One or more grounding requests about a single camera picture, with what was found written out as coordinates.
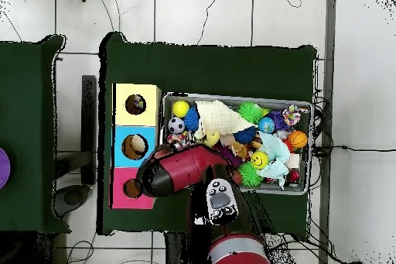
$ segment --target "green tablecloth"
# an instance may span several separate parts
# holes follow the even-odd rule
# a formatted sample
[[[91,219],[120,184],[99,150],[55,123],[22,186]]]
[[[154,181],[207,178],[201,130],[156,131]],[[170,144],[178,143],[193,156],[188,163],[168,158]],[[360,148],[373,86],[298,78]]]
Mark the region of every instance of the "green tablecloth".
[[[52,212],[52,66],[62,36],[0,43],[0,147],[11,163],[0,189],[1,231],[67,231]]]
[[[188,190],[158,198],[150,211],[108,207],[111,161],[111,85],[155,84],[162,92],[220,94],[312,102],[312,46],[298,49],[256,46],[177,46],[163,43],[126,43],[120,33],[102,41],[99,94],[98,231],[185,231]],[[252,203],[251,196],[246,194]],[[259,194],[276,232],[306,236],[307,194]],[[254,209],[260,209],[255,203]]]

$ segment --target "pink cube box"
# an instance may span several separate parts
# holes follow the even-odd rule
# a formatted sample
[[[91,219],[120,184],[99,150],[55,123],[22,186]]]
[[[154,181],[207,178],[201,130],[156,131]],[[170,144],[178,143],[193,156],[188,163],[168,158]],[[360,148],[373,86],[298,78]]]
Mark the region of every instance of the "pink cube box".
[[[111,208],[129,208],[135,210],[151,210],[154,207],[154,199],[144,194],[139,198],[130,198],[124,194],[124,183],[134,179],[138,169],[136,167],[115,167],[113,182],[113,205]]]

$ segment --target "yellow cube box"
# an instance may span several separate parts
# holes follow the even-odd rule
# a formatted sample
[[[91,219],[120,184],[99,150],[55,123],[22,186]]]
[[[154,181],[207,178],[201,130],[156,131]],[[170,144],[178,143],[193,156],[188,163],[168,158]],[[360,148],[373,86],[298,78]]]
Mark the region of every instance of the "yellow cube box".
[[[116,84],[115,124],[157,126],[160,101],[161,90],[155,85]]]

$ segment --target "soccer ball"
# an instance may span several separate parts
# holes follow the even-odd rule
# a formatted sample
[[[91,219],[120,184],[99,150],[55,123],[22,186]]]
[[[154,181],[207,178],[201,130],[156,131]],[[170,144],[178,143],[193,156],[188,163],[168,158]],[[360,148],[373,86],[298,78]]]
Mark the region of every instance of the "soccer ball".
[[[179,117],[172,117],[168,122],[168,129],[173,134],[179,134],[184,131],[184,122]]]

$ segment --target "blue spiky ball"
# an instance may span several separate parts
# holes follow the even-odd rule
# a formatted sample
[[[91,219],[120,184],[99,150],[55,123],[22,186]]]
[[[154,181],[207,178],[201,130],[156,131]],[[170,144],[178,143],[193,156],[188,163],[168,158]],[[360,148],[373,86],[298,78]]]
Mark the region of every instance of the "blue spiky ball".
[[[256,128],[251,126],[250,128],[234,133],[234,138],[239,143],[251,143],[255,134]]]
[[[195,132],[198,129],[198,121],[200,120],[200,116],[198,115],[198,111],[196,107],[191,107],[184,118],[184,125],[189,131]]]

